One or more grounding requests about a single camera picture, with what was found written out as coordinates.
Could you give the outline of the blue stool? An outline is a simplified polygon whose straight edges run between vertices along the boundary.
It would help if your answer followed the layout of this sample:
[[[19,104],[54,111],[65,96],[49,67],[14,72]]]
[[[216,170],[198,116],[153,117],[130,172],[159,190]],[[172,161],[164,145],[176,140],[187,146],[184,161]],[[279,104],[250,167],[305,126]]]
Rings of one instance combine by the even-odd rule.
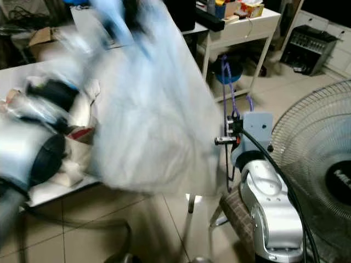
[[[211,63],[215,79],[221,84],[233,84],[241,78],[244,71],[242,65],[227,55],[221,55]]]

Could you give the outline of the grey standing fan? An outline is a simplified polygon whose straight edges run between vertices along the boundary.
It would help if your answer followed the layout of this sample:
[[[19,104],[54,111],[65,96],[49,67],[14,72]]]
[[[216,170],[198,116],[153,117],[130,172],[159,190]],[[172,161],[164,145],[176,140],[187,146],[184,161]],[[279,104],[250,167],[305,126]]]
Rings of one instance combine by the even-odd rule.
[[[298,100],[273,130],[273,159],[326,263],[351,263],[351,78]]]

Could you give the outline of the black audio mixer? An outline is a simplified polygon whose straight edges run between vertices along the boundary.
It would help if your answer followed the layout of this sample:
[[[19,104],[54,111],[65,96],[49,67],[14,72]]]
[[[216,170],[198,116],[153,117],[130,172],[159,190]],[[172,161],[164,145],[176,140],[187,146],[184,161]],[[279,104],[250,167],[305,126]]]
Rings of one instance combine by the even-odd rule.
[[[313,76],[331,55],[338,38],[317,28],[301,25],[294,27],[280,61],[294,72]]]

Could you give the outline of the black bar speaker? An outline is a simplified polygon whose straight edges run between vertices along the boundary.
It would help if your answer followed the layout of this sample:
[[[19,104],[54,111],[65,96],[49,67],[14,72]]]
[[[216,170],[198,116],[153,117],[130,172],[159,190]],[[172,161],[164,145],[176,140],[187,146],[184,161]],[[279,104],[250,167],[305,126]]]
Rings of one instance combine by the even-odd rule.
[[[220,32],[225,28],[225,22],[223,20],[198,7],[195,7],[195,21],[213,32]]]

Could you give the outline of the open cardboard box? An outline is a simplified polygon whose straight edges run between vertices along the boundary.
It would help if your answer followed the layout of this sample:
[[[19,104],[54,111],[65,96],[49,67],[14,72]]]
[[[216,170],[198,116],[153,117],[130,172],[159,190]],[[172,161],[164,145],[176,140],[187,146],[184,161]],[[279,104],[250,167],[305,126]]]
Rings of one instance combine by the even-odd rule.
[[[27,45],[35,62],[55,59],[62,54],[57,28],[45,27],[33,33]]]

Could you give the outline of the yellow carton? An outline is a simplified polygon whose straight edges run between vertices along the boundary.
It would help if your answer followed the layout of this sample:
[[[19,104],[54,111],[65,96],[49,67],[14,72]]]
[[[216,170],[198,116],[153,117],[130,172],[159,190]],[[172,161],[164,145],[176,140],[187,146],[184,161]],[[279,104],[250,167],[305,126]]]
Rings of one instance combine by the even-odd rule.
[[[237,0],[239,9],[236,14],[246,18],[257,18],[262,15],[265,9],[263,0]]]

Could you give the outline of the plaid seat metal chair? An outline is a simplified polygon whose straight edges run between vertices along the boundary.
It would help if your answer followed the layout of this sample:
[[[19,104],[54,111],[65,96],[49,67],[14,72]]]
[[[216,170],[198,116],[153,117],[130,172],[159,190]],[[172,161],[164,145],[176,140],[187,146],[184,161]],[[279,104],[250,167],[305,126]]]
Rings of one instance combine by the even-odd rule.
[[[216,221],[220,217],[220,213],[223,213],[239,237],[246,252],[244,261],[253,263],[255,261],[255,243],[253,238],[255,225],[248,212],[248,208],[241,198],[238,187],[234,187],[233,190],[223,193],[221,196],[218,208],[216,208],[215,213],[213,213],[209,221],[209,228],[211,230],[218,226]]]

